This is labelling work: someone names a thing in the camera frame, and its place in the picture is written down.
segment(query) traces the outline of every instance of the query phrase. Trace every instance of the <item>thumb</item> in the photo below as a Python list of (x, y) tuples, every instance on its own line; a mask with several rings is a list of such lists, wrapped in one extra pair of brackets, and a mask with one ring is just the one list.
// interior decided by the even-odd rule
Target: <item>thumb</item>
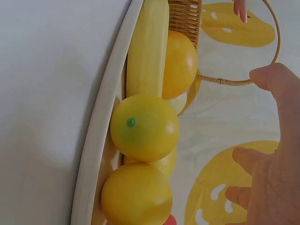
[(249, 75), (258, 87), (272, 93), (277, 104), (300, 93), (300, 79), (281, 63), (254, 69)]
[(250, 79), (260, 88), (272, 93), (276, 100), (281, 142), (299, 147), (300, 141), (300, 79), (280, 63), (254, 69)]

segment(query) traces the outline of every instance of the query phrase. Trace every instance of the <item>yellow smiley face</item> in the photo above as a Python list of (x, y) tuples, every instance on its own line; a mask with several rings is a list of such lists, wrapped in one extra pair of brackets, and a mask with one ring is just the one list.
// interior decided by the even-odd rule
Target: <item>yellow smiley face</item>
[(275, 40), (275, 30), (270, 24), (251, 11), (247, 23), (243, 23), (233, 13), (232, 3), (203, 5), (201, 27), (212, 39), (232, 45), (262, 47)]
[[(278, 142), (257, 141), (239, 145), (273, 153)], [(186, 206), (185, 225), (225, 225), (246, 221), (247, 211), (225, 197), (228, 186), (250, 187), (252, 177), (232, 159), (232, 147), (217, 154), (196, 179)]]

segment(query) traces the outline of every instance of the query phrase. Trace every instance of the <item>finger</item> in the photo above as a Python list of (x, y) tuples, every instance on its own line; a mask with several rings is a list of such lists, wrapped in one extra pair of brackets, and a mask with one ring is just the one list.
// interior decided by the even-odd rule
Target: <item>finger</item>
[(244, 22), (247, 23), (247, 2), (246, 0), (240, 0), (240, 19)]
[(249, 200), (251, 197), (251, 188), (250, 187), (229, 187), (225, 191), (226, 198), (243, 207), (248, 209)]
[(237, 16), (240, 15), (240, 0), (234, 0), (233, 11)]
[(277, 102), (281, 141), (298, 151), (293, 146), (300, 140), (300, 79), (280, 63), (252, 70), (250, 79), (272, 93)]
[(279, 103), (286, 98), (286, 93), (292, 88), (299, 90), (300, 79), (281, 63), (272, 63), (266, 67), (250, 71), (250, 79), (259, 88), (271, 91)]
[(237, 147), (232, 152), (232, 158), (235, 162), (241, 165), (243, 169), (253, 175), (253, 168), (257, 161), (262, 157), (265, 157), (266, 153), (263, 153), (254, 149), (246, 149)]

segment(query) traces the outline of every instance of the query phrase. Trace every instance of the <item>hand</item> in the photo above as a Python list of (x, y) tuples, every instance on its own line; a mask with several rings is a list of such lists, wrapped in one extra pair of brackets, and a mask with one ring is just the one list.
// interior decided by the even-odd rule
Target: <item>hand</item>
[(250, 78), (275, 98), (281, 140), (272, 154), (236, 148), (232, 157), (253, 176), (252, 187), (229, 187), (225, 196), (248, 211), (240, 225), (299, 225), (300, 79), (279, 63), (252, 70)]
[(246, 0), (233, 0), (234, 1), (234, 13), (240, 16), (240, 19), (247, 23), (247, 1)]

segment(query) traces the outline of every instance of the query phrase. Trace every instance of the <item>wicker basket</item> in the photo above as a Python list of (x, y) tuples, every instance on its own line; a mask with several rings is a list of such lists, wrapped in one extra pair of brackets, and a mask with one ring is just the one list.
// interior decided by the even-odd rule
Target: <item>wicker basket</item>
[[(269, 11), (271, 12), (273, 19), (275, 21), (278, 43), (275, 56), (272, 60), (274, 63), (279, 55), (281, 36), (278, 21), (276, 15), (267, 2), (267, 0), (262, 0)], [(202, 14), (202, 0), (169, 0), (170, 6), (170, 21), (169, 29), (181, 32), (185, 34), (194, 44), (195, 48), (198, 48), (200, 27), (201, 27), (201, 14)], [(209, 76), (203, 76), (197, 71), (196, 80), (204, 80), (213, 83), (226, 84), (231, 86), (243, 86), (251, 84), (250, 80), (243, 81), (231, 81), (223, 78), (213, 78)]]

